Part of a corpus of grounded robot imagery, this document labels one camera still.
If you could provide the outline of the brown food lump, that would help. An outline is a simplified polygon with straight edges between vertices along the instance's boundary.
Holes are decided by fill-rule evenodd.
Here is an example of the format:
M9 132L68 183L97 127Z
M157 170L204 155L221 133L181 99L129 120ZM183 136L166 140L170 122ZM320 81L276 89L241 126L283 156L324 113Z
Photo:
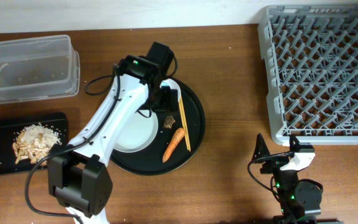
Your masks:
M173 116L170 115L165 118L163 127L166 129L172 129L174 124L175 124L175 119Z

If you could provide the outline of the rice and peanut scraps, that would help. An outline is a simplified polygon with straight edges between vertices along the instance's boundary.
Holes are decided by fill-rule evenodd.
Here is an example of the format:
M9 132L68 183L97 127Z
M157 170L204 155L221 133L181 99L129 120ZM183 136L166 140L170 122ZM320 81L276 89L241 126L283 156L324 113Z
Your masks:
M15 164L29 160L36 164L49 155L54 145L61 145L62 140L58 131L43 126L41 123L26 126L12 143L12 150L16 157Z

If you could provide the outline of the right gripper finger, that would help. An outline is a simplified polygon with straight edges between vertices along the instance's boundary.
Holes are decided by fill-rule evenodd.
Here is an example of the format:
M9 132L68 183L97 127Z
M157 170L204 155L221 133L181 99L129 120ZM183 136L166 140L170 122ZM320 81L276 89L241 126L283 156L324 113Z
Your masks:
M313 152L313 146L307 142L300 142L295 135L290 135L290 151L291 152Z
M264 141L263 136L259 133L257 135L255 149L251 161L253 163L260 164L265 162L268 156L270 156L270 151Z

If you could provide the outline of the orange carrot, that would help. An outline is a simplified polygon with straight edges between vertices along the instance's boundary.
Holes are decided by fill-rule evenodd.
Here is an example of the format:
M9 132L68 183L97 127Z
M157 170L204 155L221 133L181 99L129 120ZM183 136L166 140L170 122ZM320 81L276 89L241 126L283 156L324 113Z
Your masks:
M184 138L185 136L185 129L184 128L178 128L171 141L169 142L163 157L162 157L162 162L165 163L169 160L170 156L172 155L173 151L175 150L175 148L177 147L177 145L180 143L180 141Z

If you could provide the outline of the grey-white plate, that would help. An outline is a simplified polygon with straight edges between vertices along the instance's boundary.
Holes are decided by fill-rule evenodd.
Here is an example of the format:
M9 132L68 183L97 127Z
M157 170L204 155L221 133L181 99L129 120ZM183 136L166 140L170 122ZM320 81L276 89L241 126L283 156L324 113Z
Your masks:
M158 118L154 112L149 118L135 113L122 128L114 148L124 153L141 151L155 139L157 130Z

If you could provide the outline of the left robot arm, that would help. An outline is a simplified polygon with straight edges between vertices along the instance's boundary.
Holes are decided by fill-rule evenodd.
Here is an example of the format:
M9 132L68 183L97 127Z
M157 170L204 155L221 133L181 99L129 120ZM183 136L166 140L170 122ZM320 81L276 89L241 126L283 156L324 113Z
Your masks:
M108 95L70 142L48 155L48 190L75 223L107 223L105 206L112 192L108 161L120 132L141 108L167 109L179 92L163 86L173 52L128 55L113 67Z

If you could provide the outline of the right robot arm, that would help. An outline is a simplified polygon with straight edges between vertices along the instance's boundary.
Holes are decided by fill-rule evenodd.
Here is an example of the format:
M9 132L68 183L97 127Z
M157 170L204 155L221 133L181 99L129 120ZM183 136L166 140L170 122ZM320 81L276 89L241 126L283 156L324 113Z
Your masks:
M311 179L299 179L299 171L307 168L315 157L315 149L309 143L300 142L290 136L290 147L286 152L271 154L261 134L257 135L252 159L247 165L250 177L261 187L272 193L280 204L281 215L272 218L277 224L330 224L339 220L318 220L323 185ZM261 164L261 174L270 174L270 185L261 183L250 167Z

